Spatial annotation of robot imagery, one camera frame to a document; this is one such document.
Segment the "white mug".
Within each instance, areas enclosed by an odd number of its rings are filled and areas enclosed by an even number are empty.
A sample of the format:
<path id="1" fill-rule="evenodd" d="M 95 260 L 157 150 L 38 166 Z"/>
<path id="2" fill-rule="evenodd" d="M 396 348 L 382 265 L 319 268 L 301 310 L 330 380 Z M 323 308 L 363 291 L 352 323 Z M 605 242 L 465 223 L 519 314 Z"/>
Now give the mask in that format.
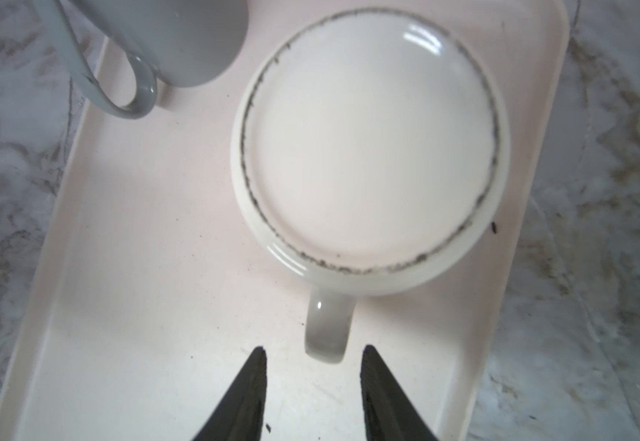
<path id="1" fill-rule="evenodd" d="M 305 352 L 339 363 L 359 299 L 462 259 L 496 214 L 510 153 L 496 79 L 434 20 L 349 9 L 274 51 L 244 92 L 230 169 L 249 231 L 312 286 Z"/>

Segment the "grey mug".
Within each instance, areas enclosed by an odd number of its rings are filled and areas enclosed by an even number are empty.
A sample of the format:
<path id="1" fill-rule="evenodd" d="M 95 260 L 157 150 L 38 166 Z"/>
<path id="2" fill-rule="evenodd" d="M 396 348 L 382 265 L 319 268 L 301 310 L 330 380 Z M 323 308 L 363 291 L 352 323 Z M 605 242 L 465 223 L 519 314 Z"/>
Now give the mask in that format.
<path id="1" fill-rule="evenodd" d="M 34 7 L 56 52 L 85 97 L 108 114 L 141 119 L 157 101 L 157 83 L 200 86 L 221 75 L 240 53 L 249 25 L 246 1 L 76 1 L 75 8 L 123 49 L 135 94 L 116 105 L 80 51 L 59 1 Z"/>

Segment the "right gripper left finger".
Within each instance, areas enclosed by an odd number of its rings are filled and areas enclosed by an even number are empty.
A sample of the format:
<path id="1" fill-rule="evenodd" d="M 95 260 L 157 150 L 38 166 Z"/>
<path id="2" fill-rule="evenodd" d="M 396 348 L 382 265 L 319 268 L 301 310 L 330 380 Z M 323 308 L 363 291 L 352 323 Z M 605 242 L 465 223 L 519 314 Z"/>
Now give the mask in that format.
<path id="1" fill-rule="evenodd" d="M 195 441 L 259 441 L 268 387 L 267 354 L 256 347 L 238 372 Z"/>

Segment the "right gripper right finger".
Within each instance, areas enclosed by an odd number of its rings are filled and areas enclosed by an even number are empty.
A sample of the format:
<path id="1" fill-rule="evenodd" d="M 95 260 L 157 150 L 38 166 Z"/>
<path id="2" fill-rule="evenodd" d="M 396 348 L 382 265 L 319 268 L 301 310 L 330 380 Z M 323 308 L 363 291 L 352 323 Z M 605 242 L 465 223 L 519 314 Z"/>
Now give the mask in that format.
<path id="1" fill-rule="evenodd" d="M 417 413 L 374 345 L 364 348 L 360 386 L 368 440 L 439 440 Z"/>

